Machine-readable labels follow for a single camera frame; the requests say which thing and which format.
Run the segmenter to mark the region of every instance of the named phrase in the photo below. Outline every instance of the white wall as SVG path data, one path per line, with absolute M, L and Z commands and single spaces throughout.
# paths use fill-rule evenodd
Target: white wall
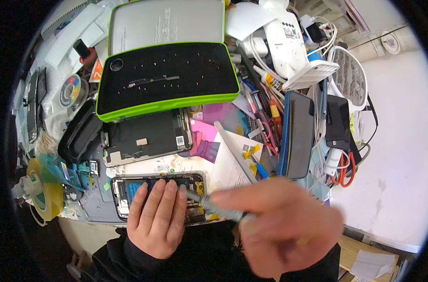
M 404 19 L 388 0 L 351 0 L 371 32 L 403 24 Z
M 409 245 L 421 246 L 428 233 L 428 61 L 419 50 L 363 68 L 379 127 L 352 185 L 332 188 L 330 201 L 347 225 L 413 250 Z M 371 112 L 364 122 L 367 140 L 374 130 Z

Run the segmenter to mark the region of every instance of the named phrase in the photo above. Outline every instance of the orange label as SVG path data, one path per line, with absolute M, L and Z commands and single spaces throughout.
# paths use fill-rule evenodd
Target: orange label
M 103 66 L 101 65 L 100 59 L 97 59 L 97 63 L 93 66 L 93 70 L 92 70 L 92 74 L 90 75 L 89 82 L 100 82 L 102 73 L 103 73 Z

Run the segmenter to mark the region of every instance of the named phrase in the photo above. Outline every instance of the screwdriver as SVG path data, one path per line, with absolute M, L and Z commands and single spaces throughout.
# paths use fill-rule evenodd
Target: screwdriver
M 264 166 L 260 163 L 260 161 L 258 161 L 256 156 L 254 156 L 253 154 L 250 154 L 250 156 L 256 166 L 256 170 L 260 173 L 261 177 L 263 179 L 270 180 L 269 174 L 267 174 L 266 170 L 264 169 Z
M 256 218 L 256 215 L 252 213 L 247 213 L 244 211 L 238 210 L 226 210 L 219 209 L 210 199 L 209 196 L 199 196 L 194 192 L 187 191 L 187 198 L 196 202 L 199 202 L 201 206 L 211 213 L 217 214 L 221 217 L 225 217 L 226 219 L 233 220 L 235 222 L 240 222 L 243 218 L 247 217 L 247 219 Z

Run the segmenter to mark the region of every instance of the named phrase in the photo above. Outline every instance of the black sleeve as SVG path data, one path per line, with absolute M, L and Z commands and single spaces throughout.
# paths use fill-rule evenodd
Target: black sleeve
M 93 263 L 82 281 L 142 281 L 166 261 L 137 248 L 126 234 L 109 240 L 92 256 Z
M 280 282 L 337 282 L 340 271 L 340 255 L 341 247 L 336 244 L 323 259 L 309 268 L 282 274 Z

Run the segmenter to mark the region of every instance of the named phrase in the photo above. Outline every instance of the green magnetic screw mat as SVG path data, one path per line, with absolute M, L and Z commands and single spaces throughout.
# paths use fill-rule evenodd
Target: green magnetic screw mat
M 201 104 L 231 102 L 239 83 L 219 42 L 154 45 L 110 56 L 98 87 L 104 122 Z

